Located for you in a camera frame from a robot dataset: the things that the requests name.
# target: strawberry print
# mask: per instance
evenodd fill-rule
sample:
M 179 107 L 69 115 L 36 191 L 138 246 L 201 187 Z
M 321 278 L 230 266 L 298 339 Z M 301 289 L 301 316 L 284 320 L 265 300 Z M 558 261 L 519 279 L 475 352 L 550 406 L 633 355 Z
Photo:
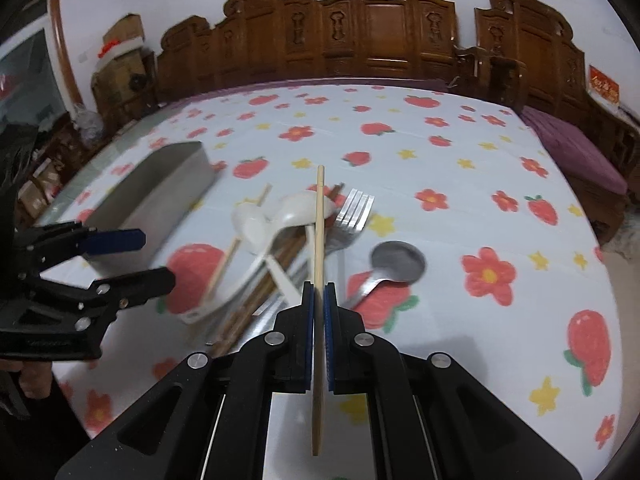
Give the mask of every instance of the strawberry print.
M 436 108 L 440 106 L 440 101 L 431 97 L 416 97 L 408 95 L 404 98 L 404 102 L 409 105 L 419 106 L 420 108 Z
M 522 167 L 527 171 L 532 171 L 542 178 L 546 178 L 546 176 L 549 174 L 549 172 L 545 170 L 545 168 L 540 166 L 540 163 L 538 161 L 533 160 L 532 158 L 525 158 L 524 156 L 521 156 L 520 160 L 522 161 Z
M 502 211 L 518 211 L 518 201 L 511 198 L 503 191 L 496 191 L 495 195 L 491 195 L 492 200 Z
M 199 135 L 205 134 L 207 133 L 209 130 L 207 128 L 205 128 L 204 126 L 201 128 L 198 128 L 196 130 L 193 130 L 192 132 L 189 132 L 187 134 L 187 139 L 193 139 L 193 137 L 197 137 Z
M 71 383 L 69 381 L 65 381 L 64 383 L 60 384 L 60 390 L 65 396 L 65 399 L 71 402 L 71 397 L 74 396 L 74 389 L 71 386 Z
M 254 97 L 253 99 L 249 100 L 249 104 L 252 106 L 255 105 L 263 105 L 263 104 L 267 104 L 270 103 L 271 101 L 277 99 L 278 96 L 276 94 L 273 95 L 260 95 L 258 97 Z
M 326 97 L 309 97 L 305 99 L 305 105 L 321 105 L 328 100 Z
M 184 245 L 169 256 L 166 266 L 175 274 L 175 287 L 158 301 L 158 312 L 182 314 L 196 308 L 223 256 L 209 244 Z
M 154 364 L 153 368 L 151 368 L 151 373 L 156 378 L 156 381 L 162 379 L 165 375 L 167 375 L 171 370 L 177 367 L 178 361 L 174 358 L 169 357 L 162 362 Z
M 513 303 L 511 283 L 516 279 L 516 269 L 501 261 L 491 247 L 481 248 L 478 256 L 462 256 L 462 268 L 466 272 L 465 289 L 471 296 L 491 294 L 501 306 Z
M 86 222 L 94 211 L 95 209 L 82 209 L 82 211 L 76 216 L 76 220 L 79 222 Z
M 354 274 L 347 283 L 347 296 L 355 294 L 370 272 Z M 404 283 L 383 282 L 378 285 L 354 310 L 362 316 L 365 328 L 381 328 L 389 333 L 398 320 L 398 313 L 415 308 L 418 297 Z
M 252 178 L 269 165 L 269 161 L 263 156 L 254 159 L 242 160 L 234 168 L 234 176 L 238 178 Z
M 227 163 L 224 160 L 219 160 L 215 164 L 212 164 L 211 167 L 213 168 L 213 171 L 222 171 L 226 170 Z
M 149 147 L 150 147 L 152 150 L 157 150 L 158 148 L 162 148 L 163 146 L 165 146 L 165 145 L 166 145 L 166 142 L 167 142 L 168 140 L 169 140 L 169 139 L 168 139 L 167 137 L 160 137 L 159 139 L 152 140 L 152 141 L 149 143 Z
M 91 196 L 91 191 L 83 191 L 78 198 L 76 198 L 76 203 L 78 205 L 82 205 L 82 203 Z
M 415 197 L 422 202 L 422 209 L 425 211 L 449 209 L 449 205 L 447 204 L 447 195 L 436 193 L 433 189 L 423 189 L 416 193 Z
M 611 360 L 609 331 L 602 314 L 594 310 L 574 314 L 567 327 L 567 341 L 564 358 L 580 368 L 582 392 L 589 397 L 593 387 L 602 384 Z
M 347 153 L 342 160 L 346 160 L 350 166 L 362 166 L 371 161 L 369 152 L 351 152 Z
M 447 146 L 451 145 L 451 141 L 449 139 L 445 139 L 443 136 L 440 136 L 440 135 L 429 137 L 429 142 L 434 146 L 441 146 L 443 148 L 446 148 Z
M 89 390 L 84 413 L 85 428 L 93 433 L 100 433 L 112 420 L 111 397 L 108 394 L 100 395 L 95 390 Z
M 111 170 L 112 175 L 123 176 L 127 171 L 132 170 L 133 164 L 130 162 L 128 164 L 123 164 L 121 166 L 116 166 Z
M 535 197 L 526 196 L 525 200 L 528 202 L 529 210 L 540 220 L 542 220 L 545 224 L 549 225 L 558 225 L 558 213 L 554 207 L 547 202 L 546 200 L 542 200 L 540 195 L 536 195 Z
M 384 123 L 367 123 L 360 127 L 360 131 L 365 135 L 392 134 L 395 130 Z
M 280 139 L 290 140 L 291 142 L 298 142 L 305 137 L 311 137 L 313 134 L 314 133 L 311 130 L 311 126 L 292 126 L 286 132 L 280 134 L 278 137 Z
M 602 449 L 604 445 L 607 443 L 613 436 L 613 423 L 616 420 L 615 415 L 608 415 L 602 419 L 600 423 L 600 427 L 598 431 L 596 431 L 596 435 L 593 438 L 598 443 L 598 449 Z
M 316 184 L 313 184 L 312 186 L 307 187 L 307 189 L 309 191 L 317 191 L 318 186 Z M 322 190 L 322 194 L 324 194 L 324 196 L 329 196 L 329 193 L 331 193 L 331 188 L 329 186 L 324 186 L 324 189 Z M 345 200 L 347 200 L 347 197 L 345 197 L 343 194 L 339 194 L 337 197 L 335 197 L 332 200 L 332 202 L 336 205 L 336 207 L 342 207 L 344 205 Z
M 444 126 L 449 126 L 449 123 L 445 121 L 441 117 L 425 117 L 424 122 L 430 124 L 431 126 L 436 126 L 438 128 L 443 128 Z
M 492 115 L 483 115 L 482 118 L 487 121 L 489 124 L 493 124 L 494 126 L 502 126 L 505 127 L 507 123 L 505 123 L 502 119 L 498 119 L 496 116 Z

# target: wooden sofa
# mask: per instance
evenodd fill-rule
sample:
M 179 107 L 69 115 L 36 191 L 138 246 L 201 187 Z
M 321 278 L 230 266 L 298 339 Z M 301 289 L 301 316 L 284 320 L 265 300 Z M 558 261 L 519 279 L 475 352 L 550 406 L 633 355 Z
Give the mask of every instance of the wooden sofa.
M 588 94 L 584 53 L 562 14 L 537 0 L 490 3 L 476 9 L 478 45 L 526 65 L 526 102 L 510 104 L 536 129 L 606 242 L 623 221 L 627 192 L 640 192 L 638 132 Z
M 491 100 L 518 99 L 524 88 L 521 63 L 458 48 L 455 7 L 446 0 L 228 0 L 223 10 L 213 28 L 191 16 L 164 34 L 162 100 L 336 76 L 399 78 L 407 86 L 438 80 Z

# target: purple cushion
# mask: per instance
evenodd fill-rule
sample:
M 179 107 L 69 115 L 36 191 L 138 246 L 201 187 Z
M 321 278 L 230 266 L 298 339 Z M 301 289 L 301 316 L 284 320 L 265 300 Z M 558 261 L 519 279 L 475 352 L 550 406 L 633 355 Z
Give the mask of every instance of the purple cushion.
M 578 128 L 529 106 L 524 107 L 520 117 L 538 134 L 561 170 L 591 180 L 613 193 L 626 193 L 625 179 Z

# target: white floral tablecloth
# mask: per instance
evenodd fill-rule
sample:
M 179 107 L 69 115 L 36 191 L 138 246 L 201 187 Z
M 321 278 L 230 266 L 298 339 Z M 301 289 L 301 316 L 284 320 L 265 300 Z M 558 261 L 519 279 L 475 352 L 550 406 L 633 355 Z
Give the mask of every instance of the white floral tablecloth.
M 368 228 L 346 251 L 350 294 L 384 240 L 428 261 L 411 287 L 381 286 L 358 308 L 402 352 L 451 354 L 591 480 L 609 459 L 622 389 L 620 329 L 607 271 L 576 197 L 538 138 L 510 110 L 432 91 L 320 85 L 194 102 L 120 156 L 61 220 L 85 219 L 152 150 L 200 140 L 222 178 L 168 239 L 155 265 L 177 275 L 167 297 L 123 311 L 91 363 L 54 365 L 93 436 L 191 351 L 202 334 L 174 314 L 193 308 L 233 236 L 230 213 L 273 184 L 269 200 L 326 167 L 374 194 Z M 241 248 L 225 287 L 252 259 Z M 75 258 L 47 276 L 87 286 Z M 310 399 L 276 395 L 265 479 L 373 478 L 363 396 L 329 396 L 322 454 L 310 454 Z

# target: metal spoon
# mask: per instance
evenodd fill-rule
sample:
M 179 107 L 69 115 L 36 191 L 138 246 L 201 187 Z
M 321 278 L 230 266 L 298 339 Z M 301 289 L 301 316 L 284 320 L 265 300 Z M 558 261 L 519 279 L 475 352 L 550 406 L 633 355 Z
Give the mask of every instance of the metal spoon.
M 360 288 L 342 305 L 352 310 L 364 300 L 380 282 L 414 283 L 427 268 L 424 255 L 405 242 L 383 242 L 371 251 L 371 274 Z

